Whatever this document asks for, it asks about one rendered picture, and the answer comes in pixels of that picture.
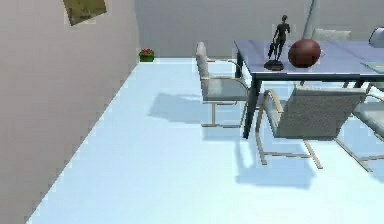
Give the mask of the green box with red items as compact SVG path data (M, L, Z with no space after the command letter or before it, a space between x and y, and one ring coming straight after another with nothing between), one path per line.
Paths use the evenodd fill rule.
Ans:
M154 51L152 49L142 49L139 53L139 58L141 62L153 62Z

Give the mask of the dark human figure statue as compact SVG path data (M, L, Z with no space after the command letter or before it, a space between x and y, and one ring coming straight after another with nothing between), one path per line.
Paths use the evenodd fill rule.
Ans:
M276 27L272 42L269 46L268 61L264 64L264 67L268 70L281 71L284 69L280 57L287 40L287 35L291 33L290 24L287 22L287 19L288 16L283 15L281 23Z

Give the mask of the brown ball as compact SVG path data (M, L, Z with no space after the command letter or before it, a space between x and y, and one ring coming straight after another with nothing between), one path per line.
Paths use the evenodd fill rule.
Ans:
M309 68L320 58L320 45L312 39L296 41L288 51L288 60L296 68Z

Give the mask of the blue table with black legs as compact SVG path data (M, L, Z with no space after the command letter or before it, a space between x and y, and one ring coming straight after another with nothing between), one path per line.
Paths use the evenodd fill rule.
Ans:
M282 71L268 71L264 68L267 61L268 41L235 40L237 64L235 77L242 76L245 65L252 77L248 93L247 112L243 137L247 139L253 122L256 105L263 81L352 81L354 87L364 82L384 82L384 74L367 68L363 62L384 62L384 50L370 47L362 41L322 41L324 54L310 68L295 68L286 62Z

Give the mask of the pale green flat plate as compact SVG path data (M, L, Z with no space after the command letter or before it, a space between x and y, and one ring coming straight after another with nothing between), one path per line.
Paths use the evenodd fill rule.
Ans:
M384 74L384 62L362 62L362 65L379 74Z

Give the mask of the white rounded object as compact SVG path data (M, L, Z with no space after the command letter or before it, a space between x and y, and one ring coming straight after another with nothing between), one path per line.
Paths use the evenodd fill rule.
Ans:
M374 48L384 48L384 27L378 27L372 32L369 45Z

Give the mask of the grey chair with tan frame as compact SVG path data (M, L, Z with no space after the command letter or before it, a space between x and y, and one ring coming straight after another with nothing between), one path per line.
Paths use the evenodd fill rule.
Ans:
M370 92L372 87L375 87L384 93L384 84L370 83L366 88L365 97L352 112L352 115L369 127L380 141L384 142L384 97L372 94ZM367 161L384 160L384 154L358 157L341 140L335 138L335 141L367 172L372 171L366 164Z
M248 100L249 87L243 78L233 76L215 76L209 72L209 62L206 46L198 42L195 59L201 84L202 100L211 105L211 122L202 124L202 127L240 128L244 121ZM236 105L244 102L240 120L235 124L219 124L216 122L216 107L218 105Z
M296 85L288 100L280 100L272 90L264 91L260 101L255 138L262 165L266 156L311 158L322 169L310 140L333 141L349 116L365 96L361 88L324 88ZM260 138L261 121L266 113L274 138L301 139L305 153L272 152L263 149Z

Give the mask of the olive framed wall picture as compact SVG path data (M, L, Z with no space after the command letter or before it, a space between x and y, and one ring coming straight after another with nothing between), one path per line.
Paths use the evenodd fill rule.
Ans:
M63 0L71 26L107 12L105 0Z

